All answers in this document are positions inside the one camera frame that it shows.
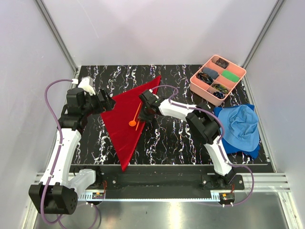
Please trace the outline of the orange plastic spoon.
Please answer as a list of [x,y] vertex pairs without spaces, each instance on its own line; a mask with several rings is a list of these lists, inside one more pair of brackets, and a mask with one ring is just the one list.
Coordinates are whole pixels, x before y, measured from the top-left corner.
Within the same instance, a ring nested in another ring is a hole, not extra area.
[[136,118],[137,118],[137,115],[138,115],[138,112],[139,112],[140,108],[141,108],[141,103],[139,103],[138,108],[135,112],[135,115],[134,115],[133,119],[128,123],[129,126],[134,127],[134,126],[137,125]]

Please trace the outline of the red cloth napkin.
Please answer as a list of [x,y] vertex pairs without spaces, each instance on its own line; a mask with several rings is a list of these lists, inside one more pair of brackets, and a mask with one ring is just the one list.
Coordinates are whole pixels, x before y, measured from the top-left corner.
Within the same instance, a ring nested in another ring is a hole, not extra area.
[[140,122],[136,131],[136,126],[131,127],[128,124],[133,119],[139,103],[142,106],[139,95],[149,89],[157,93],[155,87],[160,85],[161,78],[159,75],[148,83],[114,96],[114,109],[101,114],[123,172],[132,158],[145,126],[145,122]]

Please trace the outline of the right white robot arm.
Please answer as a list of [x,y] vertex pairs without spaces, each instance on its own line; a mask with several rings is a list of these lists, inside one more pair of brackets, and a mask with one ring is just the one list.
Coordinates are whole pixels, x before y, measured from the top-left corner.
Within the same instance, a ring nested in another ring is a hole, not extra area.
[[191,137],[199,140],[206,148],[214,166],[215,174],[206,179],[208,189],[227,189],[234,182],[236,172],[225,153],[222,144],[224,128],[206,104],[191,105],[175,102],[157,96],[146,90],[139,95],[143,107],[139,113],[141,121],[152,121],[156,115],[170,116],[187,122]]

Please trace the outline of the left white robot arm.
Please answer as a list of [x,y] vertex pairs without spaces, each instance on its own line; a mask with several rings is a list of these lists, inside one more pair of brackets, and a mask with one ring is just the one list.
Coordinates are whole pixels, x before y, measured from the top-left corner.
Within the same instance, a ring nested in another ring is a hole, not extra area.
[[69,89],[57,125],[56,142],[48,166],[38,184],[31,185],[29,196],[40,214],[71,215],[78,197],[88,187],[99,188],[103,183],[100,172],[82,169],[69,179],[72,158],[81,140],[90,115],[111,111],[115,101],[104,89],[96,92],[93,79],[85,77],[70,81]]

